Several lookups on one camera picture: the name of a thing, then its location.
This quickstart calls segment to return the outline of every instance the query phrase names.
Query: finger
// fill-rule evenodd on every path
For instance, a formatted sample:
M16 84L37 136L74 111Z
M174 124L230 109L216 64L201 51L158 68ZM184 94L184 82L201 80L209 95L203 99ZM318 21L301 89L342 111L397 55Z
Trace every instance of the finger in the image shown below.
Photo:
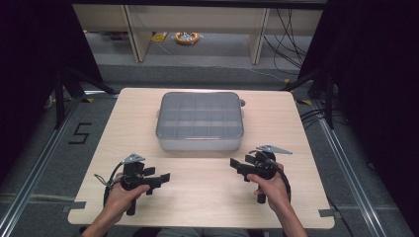
M139 198L143 193L147 192L150 189L149 185L140 185L135 189L131 190L130 193L134 198Z
M258 184L258 185L260 185L260 186L262 186L262 184L265 184L265 182L266 182L266 180L264 180L264 179L260 178L258 175L255 175L255 174L248 174L248 175L246 176L246 178L247 178L249 181L251 181L251 182L253 182L253 183L256 183L256 184Z
M278 165L278 168L280 168L282 171L284 171L284 165L283 164L277 162L277 165Z
M121 182L116 182L112 185L112 190L113 189L124 189L123 186L121 185Z
M263 190L255 190L255 192L253 192L253 194L257 195L263 195Z

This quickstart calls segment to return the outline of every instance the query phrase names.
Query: metal bracket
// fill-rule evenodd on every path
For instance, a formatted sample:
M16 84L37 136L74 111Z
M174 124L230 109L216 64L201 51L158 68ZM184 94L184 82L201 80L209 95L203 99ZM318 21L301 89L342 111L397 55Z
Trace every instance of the metal bracket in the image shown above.
M289 150L285 150L273 145L262 145L262 146L257 146L256 149L261 150L261 151L265 151L265 152L272 152L272 153L281 153L281 154L289 154L292 155L293 153Z
M144 157L142 157L140 155L137 155L135 153L132 153L132 154L128 155L128 157L126 157L125 160L123 160L121 163L123 165L125 165L125 164L130 164L130 163L134 163L134 162L143 161L143 160L145 160Z

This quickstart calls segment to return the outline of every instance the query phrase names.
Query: handle grip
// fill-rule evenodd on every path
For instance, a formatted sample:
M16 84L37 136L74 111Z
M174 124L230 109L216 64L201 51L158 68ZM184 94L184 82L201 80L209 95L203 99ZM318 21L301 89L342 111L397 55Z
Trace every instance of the handle grip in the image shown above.
M265 203L265 202L266 202L266 195L263 195L263 194L258 195L258 203L263 204L263 203Z
M135 215L136 199L131 201L131 206L126 211L126 215Z

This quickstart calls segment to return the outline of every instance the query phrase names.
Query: wooden table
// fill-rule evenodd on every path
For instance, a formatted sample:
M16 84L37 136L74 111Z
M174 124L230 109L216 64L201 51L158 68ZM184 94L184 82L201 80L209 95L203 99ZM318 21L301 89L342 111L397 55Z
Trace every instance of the wooden table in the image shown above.
M98 144L75 201L85 208L72 209L68 220L89 224L102 210L104 186L94 174L109 179L114 168L130 153L146 158L145 167L156 167L156 176L171 174L169 183L143 195L136 214L124 215L119 225L280 228L267 203L259 204L253 191L229 166L241 163L256 146L271 144L293 152L276 154L284 164L293 191L293 207L305 228L332 228L333 217L320 217L330 209L292 94L271 91L232 91L246 102L244 136L236 151L164 151L155 135L163 95L185 89L123 89Z

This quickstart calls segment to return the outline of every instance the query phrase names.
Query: forearm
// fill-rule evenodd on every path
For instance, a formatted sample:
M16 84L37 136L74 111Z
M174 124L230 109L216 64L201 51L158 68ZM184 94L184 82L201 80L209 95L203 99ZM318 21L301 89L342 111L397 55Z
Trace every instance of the forearm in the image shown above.
M296 216L293 207L288 204L283 204L275 211L278 219L283 226L284 231L288 237L305 237L307 236L301 222Z
M103 237L114 225L114 221L102 211L93 223L82 233L83 237Z

